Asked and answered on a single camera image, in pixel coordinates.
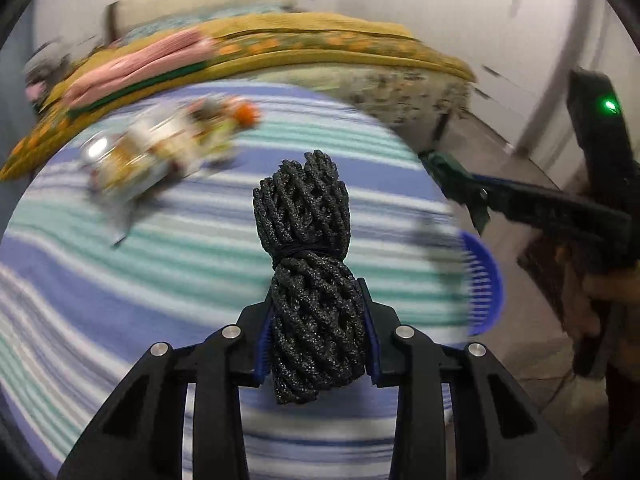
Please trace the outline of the right hand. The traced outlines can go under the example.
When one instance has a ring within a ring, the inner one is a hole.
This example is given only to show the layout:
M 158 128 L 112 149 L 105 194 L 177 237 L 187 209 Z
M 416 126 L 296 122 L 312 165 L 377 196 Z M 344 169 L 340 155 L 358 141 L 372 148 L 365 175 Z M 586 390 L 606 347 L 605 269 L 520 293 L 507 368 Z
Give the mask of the right hand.
M 609 274 L 579 273 L 576 259 L 567 246 L 562 246 L 555 260 L 564 271 L 561 301 L 562 325 L 568 336 L 578 341 L 582 336 L 596 336 L 603 327 L 597 320 L 594 303 L 621 304 L 627 321 L 622 341 L 631 348 L 639 347 L 639 263 L 632 270 Z

